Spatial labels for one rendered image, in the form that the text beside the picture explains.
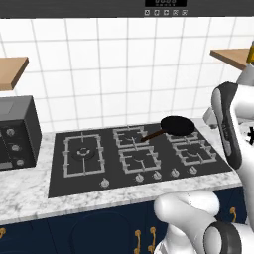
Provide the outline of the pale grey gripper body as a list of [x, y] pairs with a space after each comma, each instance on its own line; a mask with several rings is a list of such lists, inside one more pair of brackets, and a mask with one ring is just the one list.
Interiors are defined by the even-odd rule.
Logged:
[[216, 128], [217, 127], [217, 121], [216, 121], [216, 117], [215, 114], [212, 110], [211, 107], [209, 107], [205, 113], [203, 114], [202, 117], [204, 123], [209, 127], [209, 128]]

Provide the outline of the black frying pan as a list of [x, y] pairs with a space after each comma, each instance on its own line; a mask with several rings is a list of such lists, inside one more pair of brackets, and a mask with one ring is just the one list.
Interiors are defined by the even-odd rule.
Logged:
[[167, 116], [161, 120], [161, 129], [141, 139], [142, 142], [160, 136], [164, 133], [174, 136], [186, 136], [195, 129], [194, 123], [183, 116]]

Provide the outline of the yellow bottle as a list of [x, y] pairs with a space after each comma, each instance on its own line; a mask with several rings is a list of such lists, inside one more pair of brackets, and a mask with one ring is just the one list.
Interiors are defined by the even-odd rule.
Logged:
[[254, 41], [252, 42], [252, 45], [251, 45], [251, 47], [250, 47], [250, 49], [249, 49], [249, 53], [248, 53], [246, 62], [247, 62], [248, 64], [254, 63]]

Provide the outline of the navy cupboard door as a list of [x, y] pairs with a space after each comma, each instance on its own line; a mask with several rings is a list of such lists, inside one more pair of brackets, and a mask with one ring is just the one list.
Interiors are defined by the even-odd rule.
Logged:
[[0, 225], [6, 234], [0, 239], [0, 254], [56, 254], [44, 220]]
[[214, 193], [219, 199], [220, 209], [217, 220], [232, 222], [233, 216], [229, 210], [236, 208], [236, 223], [244, 224], [247, 218], [246, 206], [244, 202], [243, 187], [236, 187], [225, 190], [215, 190]]
[[58, 254], [134, 254], [135, 230], [145, 244], [144, 203], [80, 212], [48, 219]]
[[147, 251], [153, 254], [156, 246], [164, 239], [167, 232], [168, 224], [159, 220], [154, 211], [154, 203], [147, 203], [146, 216], [146, 239]]

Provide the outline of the black hob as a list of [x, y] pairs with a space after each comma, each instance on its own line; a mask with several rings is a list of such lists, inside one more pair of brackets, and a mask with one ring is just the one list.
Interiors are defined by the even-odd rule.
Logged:
[[[159, 124], [58, 133], [55, 137], [49, 197], [141, 186], [227, 173], [230, 167], [195, 130], [184, 137], [163, 134], [142, 142]], [[197, 174], [189, 168], [194, 166]], [[180, 175], [174, 178], [172, 169]], [[155, 180], [158, 171], [162, 178]], [[144, 181], [137, 183], [141, 174]], [[100, 183], [109, 180], [109, 187]]]

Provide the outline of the dark extractor hood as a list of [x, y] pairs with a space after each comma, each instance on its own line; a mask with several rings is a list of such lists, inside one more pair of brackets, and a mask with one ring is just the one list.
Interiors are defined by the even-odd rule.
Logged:
[[0, 18], [252, 17], [254, 0], [0, 0]]

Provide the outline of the black toaster oven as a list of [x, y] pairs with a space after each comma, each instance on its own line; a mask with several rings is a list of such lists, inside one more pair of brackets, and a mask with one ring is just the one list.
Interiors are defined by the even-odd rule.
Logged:
[[0, 97], [0, 171], [33, 168], [41, 141], [34, 98]]

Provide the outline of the wooden wall shelf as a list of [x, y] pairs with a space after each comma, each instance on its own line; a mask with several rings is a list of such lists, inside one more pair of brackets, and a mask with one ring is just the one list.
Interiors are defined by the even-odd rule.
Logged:
[[0, 58], [0, 91], [13, 90], [28, 63], [27, 57]]
[[210, 54], [218, 60], [226, 64], [244, 70], [246, 68], [246, 60], [248, 49], [229, 49], [229, 50], [211, 50]]

